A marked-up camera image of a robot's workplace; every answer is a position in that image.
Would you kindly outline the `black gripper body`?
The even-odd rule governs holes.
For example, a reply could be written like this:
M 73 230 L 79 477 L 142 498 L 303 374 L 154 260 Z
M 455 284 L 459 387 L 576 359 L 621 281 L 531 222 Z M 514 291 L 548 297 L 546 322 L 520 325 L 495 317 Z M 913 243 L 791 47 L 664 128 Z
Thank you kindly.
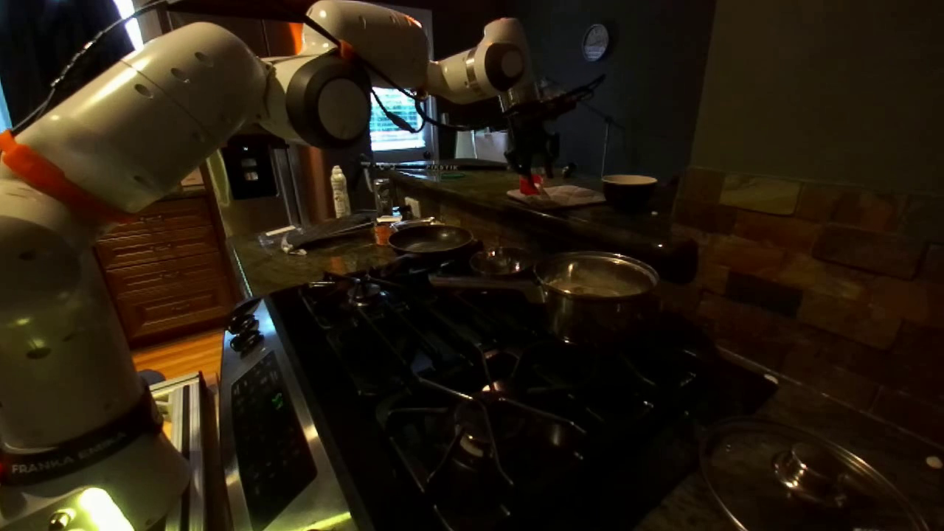
M 533 173 L 533 163 L 542 163 L 542 168 L 552 168 L 556 157 L 556 137 L 548 129 L 548 123 L 567 114 L 570 110 L 576 110 L 586 94 L 589 94 L 589 85 L 579 85 L 548 100 L 527 100 L 527 104 L 511 106 L 503 112 L 508 166 L 523 178 Z

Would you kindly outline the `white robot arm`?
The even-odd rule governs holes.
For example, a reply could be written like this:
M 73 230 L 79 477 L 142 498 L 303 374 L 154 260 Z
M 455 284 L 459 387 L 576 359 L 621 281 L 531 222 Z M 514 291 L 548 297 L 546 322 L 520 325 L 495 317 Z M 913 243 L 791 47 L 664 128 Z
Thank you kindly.
M 546 123 L 576 106 L 536 88 L 514 17 L 447 58 L 415 17 L 369 0 L 316 0 L 303 24 L 295 55 L 185 24 L 3 137 L 0 531 L 154 531 L 191 485 L 93 266 L 101 224 L 171 196 L 248 123 L 288 145 L 360 141 L 374 85 L 497 104 L 520 173 L 548 154 Z

